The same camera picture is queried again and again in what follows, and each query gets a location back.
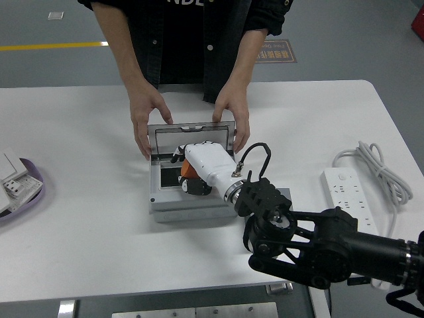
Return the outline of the person's left hand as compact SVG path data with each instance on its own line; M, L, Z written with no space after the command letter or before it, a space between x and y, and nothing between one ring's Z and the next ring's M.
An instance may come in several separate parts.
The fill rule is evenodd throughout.
M235 120L235 139L233 151L239 152L246 145L250 137L249 110L246 98L246 87L225 86L219 93L212 115L213 122L222 119L223 111L228 110Z

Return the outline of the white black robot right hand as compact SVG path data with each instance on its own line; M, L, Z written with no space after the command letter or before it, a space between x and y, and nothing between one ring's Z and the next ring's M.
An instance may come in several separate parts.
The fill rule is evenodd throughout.
M174 151L171 163L183 158L208 186L217 188L224 201L233 201L233 196L242 187L243 178L235 174L237 164L221 144L205 141L180 145Z

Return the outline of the person's right hand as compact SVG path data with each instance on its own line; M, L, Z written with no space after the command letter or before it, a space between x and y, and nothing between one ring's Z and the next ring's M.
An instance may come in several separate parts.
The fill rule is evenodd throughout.
M166 105L164 98L149 83L144 83L128 89L130 101L130 116L133 125L135 142L146 160L152 154L148 138L148 122L151 112L157 109L166 124L172 124L172 114Z

